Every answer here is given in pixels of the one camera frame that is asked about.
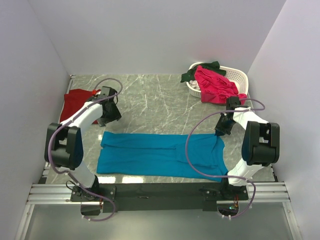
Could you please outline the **blue t shirt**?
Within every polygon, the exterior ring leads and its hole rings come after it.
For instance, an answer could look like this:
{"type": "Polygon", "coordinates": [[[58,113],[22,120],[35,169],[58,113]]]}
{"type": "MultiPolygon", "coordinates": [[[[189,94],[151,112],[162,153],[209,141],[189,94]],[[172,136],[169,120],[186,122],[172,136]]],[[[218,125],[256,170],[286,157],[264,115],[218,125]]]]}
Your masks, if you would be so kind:
{"type": "Polygon", "coordinates": [[[98,174],[209,179],[220,182],[228,170],[224,142],[214,134],[105,132],[98,174]]]}

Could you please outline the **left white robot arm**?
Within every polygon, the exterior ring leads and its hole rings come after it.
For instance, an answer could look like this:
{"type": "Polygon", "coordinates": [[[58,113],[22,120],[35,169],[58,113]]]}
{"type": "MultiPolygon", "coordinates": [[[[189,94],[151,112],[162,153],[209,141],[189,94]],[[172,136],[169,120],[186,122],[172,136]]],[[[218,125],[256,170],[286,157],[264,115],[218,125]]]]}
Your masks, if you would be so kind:
{"type": "Polygon", "coordinates": [[[117,108],[118,94],[114,88],[103,86],[71,117],[61,123],[51,123],[47,128],[45,161],[57,174],[66,174],[73,179],[88,201],[99,197],[100,186],[98,177],[83,161],[82,135],[94,122],[104,127],[121,119],[117,108]]]}

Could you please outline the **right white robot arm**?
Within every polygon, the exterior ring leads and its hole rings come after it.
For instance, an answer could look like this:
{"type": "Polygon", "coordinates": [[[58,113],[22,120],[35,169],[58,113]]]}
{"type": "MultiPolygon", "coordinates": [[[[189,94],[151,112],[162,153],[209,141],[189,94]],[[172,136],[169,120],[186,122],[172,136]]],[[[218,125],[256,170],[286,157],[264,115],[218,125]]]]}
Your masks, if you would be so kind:
{"type": "Polygon", "coordinates": [[[222,198],[230,200],[246,190],[247,180],[259,170],[275,164],[280,156],[280,126],[268,122],[242,105],[237,96],[226,99],[226,112],[220,114],[215,126],[215,135],[230,135],[235,124],[244,129],[241,147],[241,159],[235,167],[226,173],[219,187],[222,198]]]}

